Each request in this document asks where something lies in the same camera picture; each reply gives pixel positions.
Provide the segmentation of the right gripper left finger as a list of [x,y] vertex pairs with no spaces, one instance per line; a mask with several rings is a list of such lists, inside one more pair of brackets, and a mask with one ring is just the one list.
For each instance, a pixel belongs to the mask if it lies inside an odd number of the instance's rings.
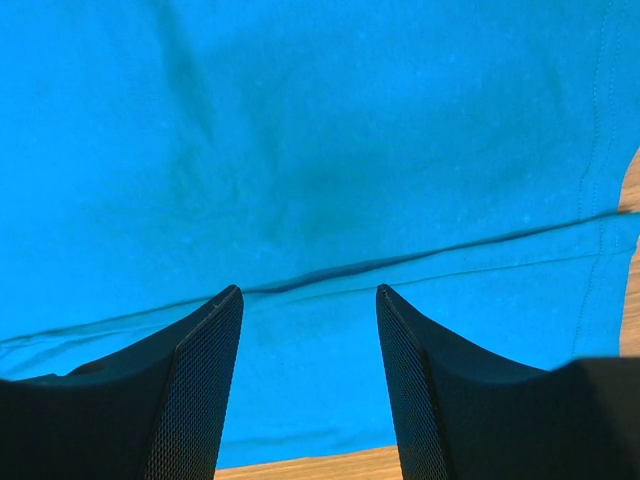
[[230,285],[67,375],[2,381],[2,478],[213,478],[243,306]]

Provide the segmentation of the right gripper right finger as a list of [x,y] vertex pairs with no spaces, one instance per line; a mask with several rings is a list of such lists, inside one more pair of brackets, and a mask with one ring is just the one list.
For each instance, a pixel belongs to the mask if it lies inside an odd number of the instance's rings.
[[388,285],[376,315],[406,479],[635,479],[639,361],[546,371],[429,319]]

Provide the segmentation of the blue t shirt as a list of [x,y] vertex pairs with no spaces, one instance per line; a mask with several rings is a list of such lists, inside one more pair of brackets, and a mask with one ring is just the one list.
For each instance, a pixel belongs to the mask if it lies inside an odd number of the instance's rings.
[[228,285],[218,463],[394,443],[375,315],[542,369],[620,352],[635,1],[5,1],[1,375]]

